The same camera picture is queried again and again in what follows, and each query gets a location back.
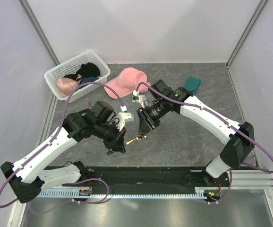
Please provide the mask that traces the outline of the teal satin napkin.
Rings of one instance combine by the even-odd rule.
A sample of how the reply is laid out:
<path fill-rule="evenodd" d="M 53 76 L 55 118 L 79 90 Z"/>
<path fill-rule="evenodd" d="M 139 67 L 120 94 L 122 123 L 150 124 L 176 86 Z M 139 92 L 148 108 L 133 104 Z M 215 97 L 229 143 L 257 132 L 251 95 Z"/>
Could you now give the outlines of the teal satin napkin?
<path fill-rule="evenodd" d="M 200 84 L 200 79 L 189 77 L 183 87 L 195 95 L 200 87 Z"/>

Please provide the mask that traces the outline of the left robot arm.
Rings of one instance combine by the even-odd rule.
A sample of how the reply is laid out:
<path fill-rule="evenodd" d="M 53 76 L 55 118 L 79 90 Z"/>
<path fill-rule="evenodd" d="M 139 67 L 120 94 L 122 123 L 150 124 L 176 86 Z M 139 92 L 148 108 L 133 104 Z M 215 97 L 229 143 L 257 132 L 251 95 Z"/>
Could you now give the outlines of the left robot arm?
<path fill-rule="evenodd" d="M 33 200 L 41 191 L 55 186 L 74 183 L 84 186 L 89 181 L 89 174 L 82 162 L 51 170 L 47 169 L 48 164 L 91 136 L 102 139 L 110 153 L 125 153 L 125 123 L 131 120 L 133 115 L 126 107 L 116 114 L 109 104 L 98 101 L 91 109 L 68 114 L 39 147 L 15 163 L 5 162 L 0 168 L 21 203 Z"/>

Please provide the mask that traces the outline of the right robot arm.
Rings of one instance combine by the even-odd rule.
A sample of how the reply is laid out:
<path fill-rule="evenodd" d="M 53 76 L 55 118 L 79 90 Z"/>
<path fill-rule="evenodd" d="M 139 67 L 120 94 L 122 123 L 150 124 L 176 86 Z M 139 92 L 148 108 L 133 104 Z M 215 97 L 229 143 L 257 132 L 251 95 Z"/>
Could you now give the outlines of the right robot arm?
<path fill-rule="evenodd" d="M 250 123 L 240 124 L 225 118 L 203 104 L 192 92 L 183 87 L 172 90 L 161 79 L 149 89 L 157 100 L 151 106 L 145 105 L 144 95 L 140 95 L 138 90 L 133 91 L 132 101 L 142 106 L 137 110 L 138 139 L 155 130 L 165 114 L 176 112 L 206 128 L 225 145 L 222 152 L 205 167 L 201 175 L 205 185 L 213 186 L 224 172 L 238 169 L 254 149 L 254 129 Z"/>

